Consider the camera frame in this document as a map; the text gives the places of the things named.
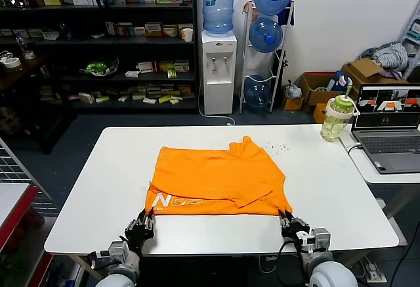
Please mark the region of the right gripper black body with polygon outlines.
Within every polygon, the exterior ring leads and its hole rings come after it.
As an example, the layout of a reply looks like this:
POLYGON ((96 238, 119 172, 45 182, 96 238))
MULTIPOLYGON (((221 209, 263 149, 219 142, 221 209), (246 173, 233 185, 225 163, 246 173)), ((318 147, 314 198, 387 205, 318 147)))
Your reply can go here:
POLYGON ((300 245, 305 245, 307 244, 307 236, 309 235, 309 232, 309 228, 283 228, 282 236, 284 238, 289 238, 292 241, 299 243, 300 245))

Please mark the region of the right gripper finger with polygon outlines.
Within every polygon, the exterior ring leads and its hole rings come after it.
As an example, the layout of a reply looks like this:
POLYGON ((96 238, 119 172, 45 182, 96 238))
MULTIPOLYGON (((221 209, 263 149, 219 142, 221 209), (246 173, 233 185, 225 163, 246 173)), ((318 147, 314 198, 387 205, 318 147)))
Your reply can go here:
POLYGON ((290 212, 279 212, 280 224, 283 231, 290 229, 292 214, 290 212))
POLYGON ((299 217, 295 217, 291 212, 286 212, 285 217, 286 221, 286 229, 290 232, 308 232, 309 231, 309 224, 306 221, 303 221, 299 217))

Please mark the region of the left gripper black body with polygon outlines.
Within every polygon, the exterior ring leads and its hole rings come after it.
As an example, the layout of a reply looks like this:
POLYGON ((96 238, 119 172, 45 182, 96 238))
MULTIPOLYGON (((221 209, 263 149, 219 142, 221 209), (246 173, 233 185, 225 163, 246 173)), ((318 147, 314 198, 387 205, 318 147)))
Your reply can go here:
POLYGON ((141 255, 145 241, 153 239, 154 231, 152 229, 125 230, 125 237, 129 250, 137 255, 141 255))

